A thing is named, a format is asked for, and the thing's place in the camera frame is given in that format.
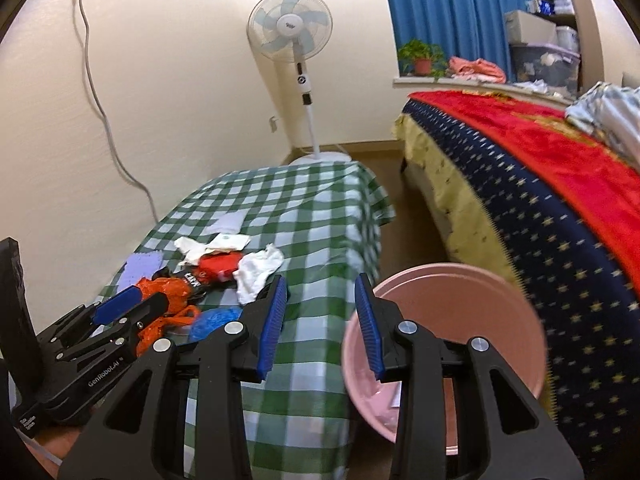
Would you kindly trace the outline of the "black red snack wrapper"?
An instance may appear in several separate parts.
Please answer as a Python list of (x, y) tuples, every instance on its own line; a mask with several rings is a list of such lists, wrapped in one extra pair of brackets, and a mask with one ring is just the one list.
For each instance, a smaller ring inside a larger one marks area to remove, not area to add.
[(168, 266), (165, 266), (152, 275), (152, 280), (182, 281), (189, 286), (190, 294), (188, 299), (193, 302), (200, 302), (206, 296), (205, 284), (189, 270), (174, 273), (169, 270)]

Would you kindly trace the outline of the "blue plastic bag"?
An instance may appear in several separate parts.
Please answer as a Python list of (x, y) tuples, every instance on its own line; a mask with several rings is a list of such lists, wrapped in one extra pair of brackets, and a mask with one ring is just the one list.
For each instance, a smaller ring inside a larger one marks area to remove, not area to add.
[(229, 322), (237, 321), (241, 314), (240, 307), (220, 307), (201, 312), (191, 325), (188, 341), (206, 339), (218, 328), (224, 327)]

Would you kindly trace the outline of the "white paper sheet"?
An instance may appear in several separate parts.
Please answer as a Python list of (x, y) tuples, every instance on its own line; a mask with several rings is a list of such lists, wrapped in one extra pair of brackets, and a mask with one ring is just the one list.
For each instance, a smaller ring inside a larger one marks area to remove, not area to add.
[(233, 272), (239, 303), (246, 306), (253, 302), (266, 286), (268, 278), (280, 269), (284, 261), (283, 252), (268, 244), (259, 252), (243, 256)]

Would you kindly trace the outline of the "pink plastic trash bin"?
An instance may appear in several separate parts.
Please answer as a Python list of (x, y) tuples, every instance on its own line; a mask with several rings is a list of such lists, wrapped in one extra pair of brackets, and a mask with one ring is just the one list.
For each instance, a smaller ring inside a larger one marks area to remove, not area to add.
[[(547, 375), (546, 336), (522, 292), (489, 271), (459, 263), (433, 263), (401, 271), (378, 286), (376, 296), (393, 301), (402, 315), (435, 336), (464, 344), (482, 336), (510, 364), (536, 398)], [(347, 322), (342, 371), (352, 404), (380, 436), (394, 442), (401, 386), (382, 384), (371, 372), (358, 316)]]

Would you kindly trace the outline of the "lavender textured cloth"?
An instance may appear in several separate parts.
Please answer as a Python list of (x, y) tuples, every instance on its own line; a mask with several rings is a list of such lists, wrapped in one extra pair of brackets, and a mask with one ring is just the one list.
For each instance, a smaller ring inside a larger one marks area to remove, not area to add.
[(135, 252), (126, 260), (124, 270), (116, 282), (116, 292), (122, 292), (130, 286), (137, 285), (142, 278), (150, 280), (152, 275), (162, 267), (162, 252)]

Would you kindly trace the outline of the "white tissue wrapper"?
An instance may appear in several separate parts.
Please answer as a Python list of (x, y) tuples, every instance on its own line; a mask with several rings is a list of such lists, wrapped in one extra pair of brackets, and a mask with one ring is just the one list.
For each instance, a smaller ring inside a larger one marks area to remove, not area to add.
[(228, 252), (242, 252), (250, 242), (244, 234), (217, 234), (210, 242), (201, 243), (189, 237), (179, 237), (174, 241), (175, 248), (183, 255), (182, 264), (197, 266), (201, 258)]

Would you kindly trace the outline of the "red snack packet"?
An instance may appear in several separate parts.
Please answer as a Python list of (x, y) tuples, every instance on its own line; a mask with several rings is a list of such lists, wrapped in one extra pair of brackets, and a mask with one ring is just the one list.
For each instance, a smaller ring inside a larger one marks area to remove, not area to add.
[(198, 260), (193, 273), (202, 282), (225, 283), (234, 280), (243, 255), (240, 252), (218, 252), (204, 255)]

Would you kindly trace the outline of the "white textured cloth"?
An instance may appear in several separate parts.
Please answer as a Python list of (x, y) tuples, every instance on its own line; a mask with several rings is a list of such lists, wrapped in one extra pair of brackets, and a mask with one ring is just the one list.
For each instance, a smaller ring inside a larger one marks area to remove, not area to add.
[(240, 234), (246, 210), (226, 212), (203, 230), (204, 234)]

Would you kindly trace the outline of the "navy star-patterned bedsheet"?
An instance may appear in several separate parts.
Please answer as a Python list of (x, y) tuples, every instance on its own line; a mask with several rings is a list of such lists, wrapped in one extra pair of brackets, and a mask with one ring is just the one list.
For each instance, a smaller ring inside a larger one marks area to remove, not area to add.
[(559, 427), (588, 474), (639, 472), (639, 289), (585, 220), (506, 150), (434, 106), (402, 109), (482, 201), (547, 337)]

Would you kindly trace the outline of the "yellow bed skirt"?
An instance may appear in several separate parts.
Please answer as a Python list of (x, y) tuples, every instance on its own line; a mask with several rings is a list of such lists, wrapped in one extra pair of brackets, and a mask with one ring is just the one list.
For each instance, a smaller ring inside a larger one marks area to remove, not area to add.
[(393, 134), (402, 144), (405, 175), (422, 193), (449, 259), (496, 274), (524, 292), (490, 215), (454, 162), (405, 113), (395, 120)]

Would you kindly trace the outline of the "green white checkered tablecloth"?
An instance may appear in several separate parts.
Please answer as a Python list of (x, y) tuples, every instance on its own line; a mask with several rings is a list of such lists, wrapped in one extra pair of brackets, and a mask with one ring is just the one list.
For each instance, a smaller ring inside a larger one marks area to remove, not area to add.
[(242, 388), (253, 476), (341, 479), (352, 440), (342, 340), (356, 277), (378, 278), (381, 229), (393, 207), (359, 162), (229, 172), (178, 203), (140, 250), (160, 252), (173, 268), (181, 259), (178, 238), (206, 243), (215, 221), (238, 211), (250, 252), (282, 252), (290, 291), (273, 368)]

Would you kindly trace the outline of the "red floral blanket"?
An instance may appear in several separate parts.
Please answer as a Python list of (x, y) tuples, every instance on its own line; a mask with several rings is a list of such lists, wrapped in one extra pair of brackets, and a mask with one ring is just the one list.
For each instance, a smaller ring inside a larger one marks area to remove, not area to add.
[(639, 288), (639, 174), (605, 146), (564, 122), (559, 110), (503, 93), (417, 91), (434, 106), (506, 150), (585, 220)]

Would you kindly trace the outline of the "white standing fan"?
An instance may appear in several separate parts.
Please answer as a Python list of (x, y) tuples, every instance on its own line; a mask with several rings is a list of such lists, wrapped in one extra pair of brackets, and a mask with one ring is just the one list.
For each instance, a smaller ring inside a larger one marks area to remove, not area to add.
[(248, 17), (246, 34), (252, 49), (272, 62), (294, 66), (311, 140), (311, 152), (296, 158), (295, 165), (352, 160), (344, 152), (322, 151), (314, 131), (314, 100), (306, 62), (324, 49), (332, 32), (332, 14), (323, 0), (259, 0)]

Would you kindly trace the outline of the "blue white plaid quilt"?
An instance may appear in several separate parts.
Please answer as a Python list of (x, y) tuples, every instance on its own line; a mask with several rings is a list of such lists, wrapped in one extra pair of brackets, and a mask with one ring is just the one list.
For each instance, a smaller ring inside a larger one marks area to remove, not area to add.
[(567, 107), (565, 120), (639, 170), (639, 89), (600, 81)]

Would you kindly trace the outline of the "pink folded clothes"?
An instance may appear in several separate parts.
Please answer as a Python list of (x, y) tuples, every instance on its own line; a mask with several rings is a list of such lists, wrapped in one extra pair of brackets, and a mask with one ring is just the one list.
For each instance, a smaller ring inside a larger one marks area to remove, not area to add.
[(452, 56), (448, 62), (448, 70), (452, 78), (489, 82), (490, 84), (505, 84), (506, 73), (503, 69), (484, 58), (474, 61)]

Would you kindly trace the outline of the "clear storage bin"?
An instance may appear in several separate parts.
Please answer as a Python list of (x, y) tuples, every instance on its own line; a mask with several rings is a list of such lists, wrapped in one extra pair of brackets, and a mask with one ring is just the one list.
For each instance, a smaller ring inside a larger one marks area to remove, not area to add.
[(555, 44), (511, 44), (510, 51), (517, 82), (542, 80), (551, 90), (578, 95), (578, 53)]

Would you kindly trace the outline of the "potted green plant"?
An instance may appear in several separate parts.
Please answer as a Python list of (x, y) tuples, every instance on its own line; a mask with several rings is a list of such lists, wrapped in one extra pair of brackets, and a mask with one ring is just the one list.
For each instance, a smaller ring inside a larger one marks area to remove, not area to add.
[(411, 39), (397, 51), (400, 72), (417, 77), (443, 77), (448, 64), (439, 44), (427, 44), (419, 39)]

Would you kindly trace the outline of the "white cardboard box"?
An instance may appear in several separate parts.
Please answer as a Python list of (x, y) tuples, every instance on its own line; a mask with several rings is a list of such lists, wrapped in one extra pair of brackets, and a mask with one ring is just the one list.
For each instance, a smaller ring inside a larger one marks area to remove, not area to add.
[(504, 14), (506, 40), (509, 44), (557, 44), (556, 25), (521, 10)]

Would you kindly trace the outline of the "blue curtain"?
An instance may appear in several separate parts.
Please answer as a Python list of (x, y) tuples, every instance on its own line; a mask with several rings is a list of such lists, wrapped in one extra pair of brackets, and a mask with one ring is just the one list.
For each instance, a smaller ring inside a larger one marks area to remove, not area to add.
[(504, 16), (529, 0), (388, 0), (396, 47), (434, 44), (445, 58), (484, 58), (514, 79)]

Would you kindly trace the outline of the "wooden bookshelf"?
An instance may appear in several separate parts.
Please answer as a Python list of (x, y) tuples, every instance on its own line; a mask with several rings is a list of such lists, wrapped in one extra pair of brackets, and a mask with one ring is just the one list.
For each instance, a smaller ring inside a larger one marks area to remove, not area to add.
[(560, 25), (572, 25), (578, 32), (582, 56), (579, 89), (584, 92), (605, 78), (605, 48), (593, 0), (572, 0), (572, 3), (574, 16), (560, 15), (555, 21)]

